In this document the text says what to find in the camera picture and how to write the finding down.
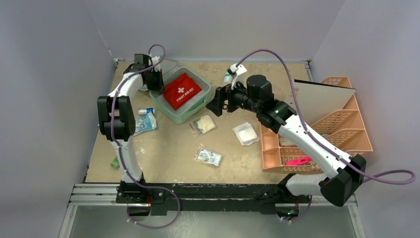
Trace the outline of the red first aid pouch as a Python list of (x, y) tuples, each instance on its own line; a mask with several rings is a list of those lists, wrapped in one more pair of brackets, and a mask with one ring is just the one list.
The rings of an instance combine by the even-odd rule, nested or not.
[(163, 97), (177, 110), (201, 91), (202, 88), (188, 74), (183, 73), (166, 85)]

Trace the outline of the white plastic bottle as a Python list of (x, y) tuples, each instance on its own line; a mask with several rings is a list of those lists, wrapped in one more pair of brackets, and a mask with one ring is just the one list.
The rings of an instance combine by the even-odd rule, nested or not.
[(229, 73), (226, 73), (223, 78), (223, 85), (231, 84), (232, 79), (232, 76)]

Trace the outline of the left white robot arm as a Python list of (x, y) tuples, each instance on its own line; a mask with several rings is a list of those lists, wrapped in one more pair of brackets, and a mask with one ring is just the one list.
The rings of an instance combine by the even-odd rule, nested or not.
[(122, 170), (117, 187), (117, 203), (141, 203), (150, 205), (153, 191), (145, 185), (135, 152), (133, 136), (136, 120), (131, 98), (143, 86), (150, 91), (163, 90), (161, 62), (163, 57), (138, 54), (131, 69), (127, 70), (121, 82), (108, 95), (97, 99), (100, 133), (111, 142)]

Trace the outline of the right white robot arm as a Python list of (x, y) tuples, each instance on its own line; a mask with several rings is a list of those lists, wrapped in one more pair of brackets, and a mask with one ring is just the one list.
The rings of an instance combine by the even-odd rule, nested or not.
[(316, 162), (322, 174), (290, 174), (280, 182), (278, 195), (285, 202), (299, 195), (319, 195), (342, 207), (363, 183), (365, 158), (340, 150), (302, 122), (296, 110), (274, 97), (272, 84), (263, 75), (248, 77), (246, 84), (217, 87), (206, 108), (217, 117), (237, 109), (253, 112), (261, 125), (290, 140)]

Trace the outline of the beige gauze packet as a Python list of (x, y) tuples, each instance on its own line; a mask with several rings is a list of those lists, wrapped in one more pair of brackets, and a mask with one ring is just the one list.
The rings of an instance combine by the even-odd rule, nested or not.
[(216, 128), (216, 125), (209, 115), (201, 116), (189, 123), (192, 132), (197, 135), (203, 135)]

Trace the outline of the blue white tube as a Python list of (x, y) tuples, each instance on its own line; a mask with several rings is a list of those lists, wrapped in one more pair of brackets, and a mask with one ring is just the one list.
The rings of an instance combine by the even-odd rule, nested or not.
[(154, 115), (155, 114), (155, 109), (154, 108), (138, 109), (138, 115), (139, 116), (146, 116), (149, 113)]

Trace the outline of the white gauze pad packet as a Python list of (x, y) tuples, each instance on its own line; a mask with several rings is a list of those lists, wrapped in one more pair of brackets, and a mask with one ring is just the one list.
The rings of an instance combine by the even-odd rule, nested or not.
[(243, 123), (232, 130), (242, 146), (250, 146), (254, 142), (258, 142), (260, 140), (254, 128), (248, 122)]

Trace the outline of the blue white plastic bag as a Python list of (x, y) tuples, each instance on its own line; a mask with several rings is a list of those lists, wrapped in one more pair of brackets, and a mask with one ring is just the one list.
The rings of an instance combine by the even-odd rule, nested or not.
[(135, 119), (134, 136), (146, 131), (152, 131), (157, 128), (157, 121), (153, 113)]

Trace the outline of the clear bag alcohol wipes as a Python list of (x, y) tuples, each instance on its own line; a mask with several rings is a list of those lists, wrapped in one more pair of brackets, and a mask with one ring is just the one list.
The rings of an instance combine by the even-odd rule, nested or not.
[(209, 166), (218, 168), (224, 158), (224, 154), (217, 152), (203, 144), (201, 144), (193, 158), (193, 161), (204, 163)]

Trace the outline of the pink marker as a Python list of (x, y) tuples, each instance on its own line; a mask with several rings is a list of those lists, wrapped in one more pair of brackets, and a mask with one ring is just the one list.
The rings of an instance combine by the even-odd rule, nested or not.
[(310, 163), (312, 159), (310, 157), (302, 157), (296, 160), (287, 161), (285, 163), (286, 166), (301, 166)]

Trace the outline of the small green packet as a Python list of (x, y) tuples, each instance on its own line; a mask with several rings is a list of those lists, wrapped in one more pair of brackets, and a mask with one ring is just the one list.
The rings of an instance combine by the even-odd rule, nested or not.
[(119, 164), (119, 160), (117, 157), (115, 157), (113, 159), (113, 161), (111, 162), (110, 166), (114, 169), (119, 169), (120, 168), (120, 164)]

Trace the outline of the peach plastic organizer basket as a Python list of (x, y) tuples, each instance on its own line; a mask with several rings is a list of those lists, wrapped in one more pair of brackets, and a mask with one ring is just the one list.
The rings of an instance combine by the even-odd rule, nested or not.
[[(321, 83), (295, 80), (294, 88), (304, 120), (328, 142), (351, 156), (373, 151), (355, 97), (355, 88), (345, 76), (328, 77)], [(306, 154), (296, 145), (260, 126), (262, 171), (297, 174), (320, 174), (320, 167), (310, 161), (291, 165)]]

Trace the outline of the black metal base frame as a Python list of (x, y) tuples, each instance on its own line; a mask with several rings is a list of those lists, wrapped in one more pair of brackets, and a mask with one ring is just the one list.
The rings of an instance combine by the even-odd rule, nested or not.
[(294, 196), (285, 183), (147, 183), (120, 182), (116, 202), (129, 207), (144, 207), (142, 212), (130, 210), (131, 215), (165, 216), (169, 211), (200, 212), (259, 212), (295, 218), (299, 205), (309, 196)]

